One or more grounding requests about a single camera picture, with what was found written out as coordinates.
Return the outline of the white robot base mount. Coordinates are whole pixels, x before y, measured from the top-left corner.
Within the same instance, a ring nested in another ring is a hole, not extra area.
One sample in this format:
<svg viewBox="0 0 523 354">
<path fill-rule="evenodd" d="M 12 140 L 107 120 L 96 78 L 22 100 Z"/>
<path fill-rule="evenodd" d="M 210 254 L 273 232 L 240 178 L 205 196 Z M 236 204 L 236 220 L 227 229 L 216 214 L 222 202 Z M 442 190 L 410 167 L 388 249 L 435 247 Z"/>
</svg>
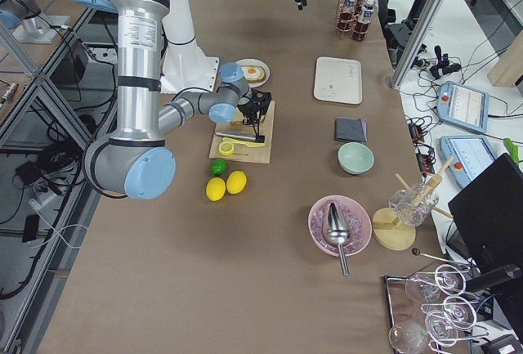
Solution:
<svg viewBox="0 0 523 354">
<path fill-rule="evenodd" d="M 163 58 L 161 93 L 176 94 L 188 87 L 211 91 L 219 59 L 206 56 L 199 47 L 189 0 L 170 0 L 163 28 L 168 47 Z"/>
</svg>

